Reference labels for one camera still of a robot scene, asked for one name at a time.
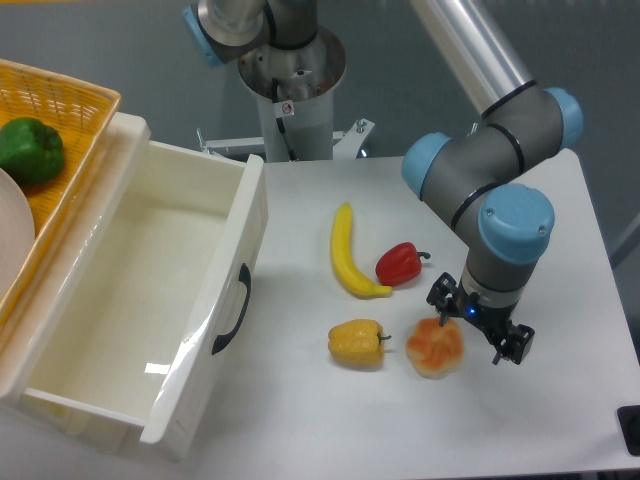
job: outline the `wicker basket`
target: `wicker basket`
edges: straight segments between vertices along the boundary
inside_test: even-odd
[[[0,349],[10,335],[10,317],[22,293],[44,267],[61,225],[73,214],[73,199],[90,185],[95,146],[120,103],[120,94],[81,80],[0,59],[0,128],[34,117],[62,137],[65,167],[41,186],[24,187],[36,241],[18,277],[0,301]]]

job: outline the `black handle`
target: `black handle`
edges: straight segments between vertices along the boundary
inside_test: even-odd
[[[242,304],[242,310],[240,310],[240,316],[238,317],[238,321],[236,322],[236,326],[233,327],[233,330],[231,330],[229,333],[218,335],[216,337],[213,342],[211,355],[215,355],[216,353],[221,352],[227,345],[229,345],[229,342],[233,340],[233,337],[235,337],[236,333],[238,333],[238,330],[240,330],[240,325],[242,325],[242,320],[244,320],[244,314],[247,313],[249,297],[251,296],[251,272],[249,271],[249,267],[247,267],[246,263],[243,263],[240,267],[240,275],[238,276],[238,281],[244,283],[244,286],[247,287],[247,295],[244,297],[244,303]]]

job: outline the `yellow bell pepper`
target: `yellow bell pepper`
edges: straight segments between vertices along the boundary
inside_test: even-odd
[[[357,319],[329,330],[329,351],[338,362],[352,365],[379,365],[384,358],[382,325],[375,320]]]

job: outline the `white drawer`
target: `white drawer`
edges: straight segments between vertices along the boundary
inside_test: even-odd
[[[93,229],[100,238],[61,279],[74,288],[56,308],[34,308],[54,282],[21,309],[41,313],[23,334],[38,346],[14,362],[5,401],[109,450],[133,426],[176,460],[224,362],[214,344],[230,341],[250,298],[267,222],[263,164],[156,142],[139,150],[117,208]],[[91,224],[79,217],[70,229]]]

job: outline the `red bell pepper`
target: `red bell pepper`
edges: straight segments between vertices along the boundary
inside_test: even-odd
[[[427,252],[418,252],[413,243],[396,245],[376,264],[376,275],[382,285],[395,287],[416,278],[422,270],[421,258],[429,259]]]

